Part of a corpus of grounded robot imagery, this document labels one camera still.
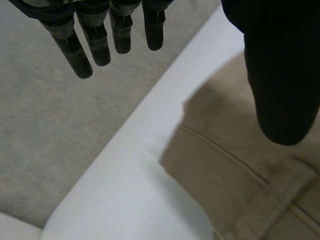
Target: white surface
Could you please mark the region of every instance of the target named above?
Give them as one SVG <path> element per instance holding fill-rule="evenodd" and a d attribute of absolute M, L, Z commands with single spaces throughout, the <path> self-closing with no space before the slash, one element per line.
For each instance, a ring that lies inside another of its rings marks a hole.
<path fill-rule="evenodd" d="M 159 165 L 182 103 L 243 50 L 220 7 L 50 217 L 42 240 L 209 240 L 200 207 Z"/>
<path fill-rule="evenodd" d="M 42 230 L 0 212 L 1 240 L 40 240 Z"/>

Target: tan fabric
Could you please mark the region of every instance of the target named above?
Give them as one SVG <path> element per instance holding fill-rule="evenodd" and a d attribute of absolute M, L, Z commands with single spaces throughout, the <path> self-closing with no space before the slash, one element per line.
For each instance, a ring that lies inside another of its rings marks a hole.
<path fill-rule="evenodd" d="M 185 105 L 162 166 L 224 240 L 320 239 L 320 123 L 296 146 L 259 128 L 243 54 Z"/>

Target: gray carpet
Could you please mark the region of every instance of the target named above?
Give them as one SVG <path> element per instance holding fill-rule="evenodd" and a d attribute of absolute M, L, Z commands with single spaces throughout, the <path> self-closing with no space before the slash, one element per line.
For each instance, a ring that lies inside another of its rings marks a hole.
<path fill-rule="evenodd" d="M 219 0 L 175 0 L 166 11 L 164 44 L 148 49 L 141 6 L 133 13 L 132 49 L 94 65 L 79 79 L 42 25 L 0 1 L 0 211 L 43 227 Z"/>

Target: black rubber finger tip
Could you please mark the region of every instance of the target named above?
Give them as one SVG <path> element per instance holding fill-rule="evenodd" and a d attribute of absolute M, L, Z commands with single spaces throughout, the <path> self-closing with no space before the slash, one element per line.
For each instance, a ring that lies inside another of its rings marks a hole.
<path fill-rule="evenodd" d="M 118 54 L 127 54 L 131 50 L 131 38 L 130 37 L 115 37 L 114 39 L 115 50 Z"/>
<path fill-rule="evenodd" d="M 90 78 L 93 74 L 93 70 L 91 66 L 83 66 L 81 69 L 73 69 L 75 74 L 81 79 Z"/>
<path fill-rule="evenodd" d="M 146 26 L 145 36 L 151 51 L 157 51 L 162 48 L 164 44 L 163 26 Z"/>
<path fill-rule="evenodd" d="M 159 49 L 162 48 L 163 43 L 164 41 L 163 40 L 161 41 L 161 39 L 158 39 L 158 38 L 147 40 L 148 48 L 151 51 L 158 51 Z"/>
<path fill-rule="evenodd" d="M 92 55 L 95 64 L 97 64 L 100 67 L 106 66 L 111 62 L 109 49 L 101 49 L 100 51 L 95 51 Z"/>
<path fill-rule="evenodd" d="M 259 125 L 264 135 L 270 141 L 284 146 L 298 144 L 306 137 L 311 128 L 310 123 L 295 122 L 294 120 L 287 123 L 279 123 L 272 120 L 259 119 Z"/>
<path fill-rule="evenodd" d="M 72 62 L 70 65 L 75 74 L 81 79 L 90 78 L 93 74 L 93 70 L 88 59 L 80 59 L 79 61 Z"/>

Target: gray fabric surface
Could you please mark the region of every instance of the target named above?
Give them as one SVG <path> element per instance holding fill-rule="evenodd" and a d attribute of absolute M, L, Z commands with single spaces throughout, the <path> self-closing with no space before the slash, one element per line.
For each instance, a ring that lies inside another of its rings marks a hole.
<path fill-rule="evenodd" d="M 132 49 L 79 79 L 50 34 L 0 1 L 0 211 L 43 227 L 46 220 L 137 104 L 220 4 L 175 0 L 166 11 L 164 45 L 148 49 L 141 6 L 133 13 Z"/>

